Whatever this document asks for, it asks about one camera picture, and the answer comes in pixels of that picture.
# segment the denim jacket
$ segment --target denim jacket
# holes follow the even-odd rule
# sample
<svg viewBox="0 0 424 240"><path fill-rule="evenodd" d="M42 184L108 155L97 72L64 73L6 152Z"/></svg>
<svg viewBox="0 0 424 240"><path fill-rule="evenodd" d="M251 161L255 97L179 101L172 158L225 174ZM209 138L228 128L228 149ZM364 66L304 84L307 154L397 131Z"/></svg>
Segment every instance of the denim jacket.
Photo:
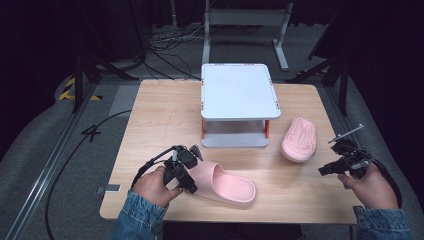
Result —
<svg viewBox="0 0 424 240"><path fill-rule="evenodd" d="M367 209L353 207L358 222L356 239L412 239L411 229L402 209Z"/></svg>
<svg viewBox="0 0 424 240"><path fill-rule="evenodd" d="M161 208L129 190L109 239L154 239L162 230L166 210L167 208Z"/></svg>
<svg viewBox="0 0 424 240"><path fill-rule="evenodd" d="M154 239L161 230L166 210L167 208L158 207L129 190L115 230L109 239ZM356 234L358 240L412 239L411 230L402 209L353 207L353 210L358 222Z"/></svg>

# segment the wooden table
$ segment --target wooden table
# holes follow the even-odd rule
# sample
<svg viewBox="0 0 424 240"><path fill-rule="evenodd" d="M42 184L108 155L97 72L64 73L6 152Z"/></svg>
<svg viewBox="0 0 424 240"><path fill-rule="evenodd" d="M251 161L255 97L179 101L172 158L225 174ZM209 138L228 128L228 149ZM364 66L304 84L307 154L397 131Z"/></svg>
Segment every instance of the wooden table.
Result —
<svg viewBox="0 0 424 240"><path fill-rule="evenodd" d="M339 156L327 143L335 134L317 90L295 84L274 84L274 88L282 115L271 120L269 145L217 149L200 144L201 82L144 80L109 181L121 184L122 189L105 194L101 216L118 217L132 179L146 161L172 145L191 147L198 143L205 159L219 162L226 171L253 181L256 201L248 208L240 208L184 192L171 202L165 220L355 224L352 206L361 205L359 200L351 190L344 189L335 175L323 177L318 172L318 168ZM294 117L306 118L317 127L316 154L302 164L287 160L280 150Z"/></svg>

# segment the cuff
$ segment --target cuff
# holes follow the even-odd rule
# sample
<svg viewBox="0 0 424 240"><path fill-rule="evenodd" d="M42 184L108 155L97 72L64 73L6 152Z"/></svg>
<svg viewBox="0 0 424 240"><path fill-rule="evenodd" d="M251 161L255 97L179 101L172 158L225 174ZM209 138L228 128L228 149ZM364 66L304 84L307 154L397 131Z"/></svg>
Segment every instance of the cuff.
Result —
<svg viewBox="0 0 424 240"><path fill-rule="evenodd" d="M165 216L168 208L162 208L149 200L144 199L140 195L134 193L131 189L128 190L127 200L122 208L122 211L133 218L141 225L149 228L151 232L156 232L161 226L162 219Z"/></svg>
<svg viewBox="0 0 424 240"><path fill-rule="evenodd" d="M362 229L409 231L409 223L402 209L370 209L353 207L358 226Z"/></svg>

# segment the yellow tape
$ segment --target yellow tape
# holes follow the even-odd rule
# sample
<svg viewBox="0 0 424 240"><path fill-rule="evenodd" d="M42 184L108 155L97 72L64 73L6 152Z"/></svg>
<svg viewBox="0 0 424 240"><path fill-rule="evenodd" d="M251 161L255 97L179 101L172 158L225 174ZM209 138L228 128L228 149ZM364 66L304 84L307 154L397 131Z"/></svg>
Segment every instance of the yellow tape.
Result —
<svg viewBox="0 0 424 240"><path fill-rule="evenodd" d="M66 84L65 89L63 89L62 94L60 94L59 96L59 100L75 100L75 96L74 95L68 95L69 91L72 88L72 85L74 85L75 83L75 77L71 77L71 79L69 79L68 83ZM101 101L103 100L103 96L91 96L90 100L92 101Z"/></svg>

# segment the cable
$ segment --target cable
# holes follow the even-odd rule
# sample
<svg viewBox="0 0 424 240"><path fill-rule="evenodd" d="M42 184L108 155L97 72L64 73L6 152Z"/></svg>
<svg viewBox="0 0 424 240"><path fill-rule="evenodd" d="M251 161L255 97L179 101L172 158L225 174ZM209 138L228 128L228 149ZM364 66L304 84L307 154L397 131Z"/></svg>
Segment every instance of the cable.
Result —
<svg viewBox="0 0 424 240"><path fill-rule="evenodd" d="M62 175L62 173L63 173L63 171L65 170L65 168L66 168L66 166L68 165L68 163L69 163L69 161L71 160L71 158L72 158L72 156L74 156L74 154L75 154L75 152L78 150L78 148L81 146L81 144L89 137L89 136L91 136L92 138L94 137L94 134L96 134L97 132L97 128L98 127L100 127L103 123L105 123L105 122L107 122L109 119L111 119L111 118L113 118L113 117L116 117L116 116L118 116L118 115L121 115L121 114L124 114L124 113L127 113L127 112L131 112L132 110L127 110L127 111L123 111L123 112L119 112L119 113L116 113L116 114L114 114L114 115L112 115L112 116L110 116L110 117L108 117L108 118L106 118L105 120L103 120L103 121L101 121L99 124L97 124L97 125L93 125L93 126L91 126L90 128L88 128L88 129L86 129L86 130L84 130L83 131L83 133L84 132L87 132L88 134L86 134L85 135L85 137L77 144L77 146L75 147L75 149L72 151L72 153L69 155L69 157L66 159L66 161L65 161L65 163L63 164L63 166L62 166L62 168L60 169L60 171L59 171L59 173L58 173L58 175L56 176L56 178L55 178L55 180L54 180L54 182L53 182L53 184L52 184L52 187L50 188L50 190L49 190L49 194L48 194L48 196L47 196L47 201L46 201L46 207L45 207L45 209L44 209L44 222L45 222L45 224L46 224L46 230L47 230L47 234L49 235L49 238L51 239L51 240L54 240L54 237L53 237L53 233L52 233L52 231L51 231L51 229L50 229L50 223L49 223L49 206L50 206L50 200L51 200L51 196L52 196L52 194L53 194L53 190L54 190L54 188L55 188L55 186L56 186L56 184L57 184L57 182L59 181L59 178L60 178L60 176Z"/></svg>
<svg viewBox="0 0 424 240"><path fill-rule="evenodd" d="M185 72L182 72L181 70L179 70L179 71L181 71L182 73L185 73L185 74L187 74L187 75L188 75L188 76L185 78L185 80L187 80L189 77L194 77L194 78L196 78L196 79L199 79L199 78L197 78L196 76L193 76L193 75L191 74L191 68L190 68L190 66L189 66L186 62L184 62L184 61L183 61L183 59L182 59L180 56L175 55L175 54L166 54L166 53L162 53L162 55L167 55L167 56L177 57L178 59L180 59L180 61L181 61L184 65L186 65L186 67L187 67L187 69L188 69L189 73L185 73Z"/></svg>
<svg viewBox="0 0 424 240"><path fill-rule="evenodd" d="M170 37L168 37L165 32L154 33L150 41L149 48L153 48L156 51L171 50L180 45L181 43L189 42L194 39L203 39L198 37L200 34L200 30L202 29L203 25L195 28L191 33L186 33L187 29L184 28L183 32L180 35L176 36L176 34L180 31L176 30L173 31L173 34ZM161 47L157 46L157 44L162 43L165 43L166 45Z"/></svg>
<svg viewBox="0 0 424 240"><path fill-rule="evenodd" d="M135 60L135 62L133 64L128 65L128 66L125 66L125 67L122 67L122 68L117 68L117 69L119 69L119 70L121 70L123 72L126 72L126 71L129 71L129 70L132 70L132 69L137 68L141 64L143 64L143 61L141 61L141 59L137 59L137 60ZM97 66L96 66L96 70L99 71L100 73L113 74L113 72L111 72L111 71L109 71L107 69L98 68Z"/></svg>
<svg viewBox="0 0 424 240"><path fill-rule="evenodd" d="M174 66L172 63L170 63L170 62L168 62L167 60L165 60L162 56L160 56L159 54L157 54L155 51L150 51L150 52L151 52L151 53L153 53L154 55L158 56L160 59L162 59L162 61L166 62L168 65L170 65L171 67L173 67L173 68L174 68L174 69L176 69L177 71L179 71L179 72L181 72L181 73L184 73L184 74L188 75L189 77L193 77L193 78L196 78L196 79L200 80L200 78L198 78L198 77L196 77L196 76L191 75L191 69L190 69L190 68L189 68L190 73L184 72L183 70L181 70L181 69L177 68L176 66Z"/></svg>
<svg viewBox="0 0 424 240"><path fill-rule="evenodd" d="M165 73L159 72L158 70L156 70L156 69L154 69L154 68L150 67L149 65L147 65L147 63L144 63L144 65L147 67L147 70L149 71L149 73L150 73L150 70L153 70L153 71L155 71L155 72L157 72L157 73L159 73L159 74L161 74L161 75L163 75L163 76L168 77L169 79L175 80L174 78L172 78L172 77L170 77L170 76L166 75Z"/></svg>
<svg viewBox="0 0 424 240"><path fill-rule="evenodd" d="M149 169L151 166L158 164L159 162L165 162L166 160L162 160L159 162L156 162L156 160L158 160L159 158L161 158L163 155L169 153L170 151L174 150L174 147L170 147L168 149L166 149L165 151L163 151L162 153L160 153L159 155L157 155L156 157L150 159L149 161L147 161L140 169L138 169L137 174L135 175L132 183L131 183L131 188L134 187L134 184L138 181L139 178L141 178L141 176L147 171L147 169Z"/></svg>

